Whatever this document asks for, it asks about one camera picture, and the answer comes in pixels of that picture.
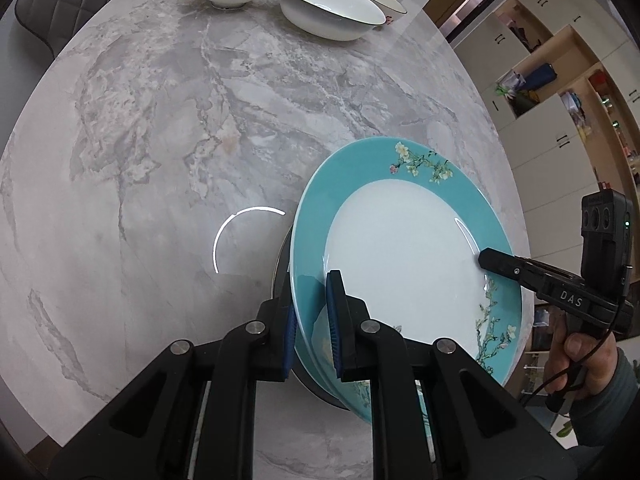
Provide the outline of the person right hand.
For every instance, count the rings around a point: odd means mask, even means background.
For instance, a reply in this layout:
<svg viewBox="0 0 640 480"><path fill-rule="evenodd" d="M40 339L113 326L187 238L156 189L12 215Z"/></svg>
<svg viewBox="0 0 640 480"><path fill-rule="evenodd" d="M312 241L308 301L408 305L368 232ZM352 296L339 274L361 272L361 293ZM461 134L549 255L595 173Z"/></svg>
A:
<svg viewBox="0 0 640 480"><path fill-rule="evenodd" d="M576 393L577 399L585 396L595 396L602 392L611 382L617 367L617 346L615 336L609 334L599 349L598 340L582 333L567 333L565 313L556 307L550 310L550 330L552 343L548 361L544 367L544 387L548 393L555 393L563 389L567 383L567 375L555 378L570 366L571 362L582 362L585 371L584 386Z"/></svg>

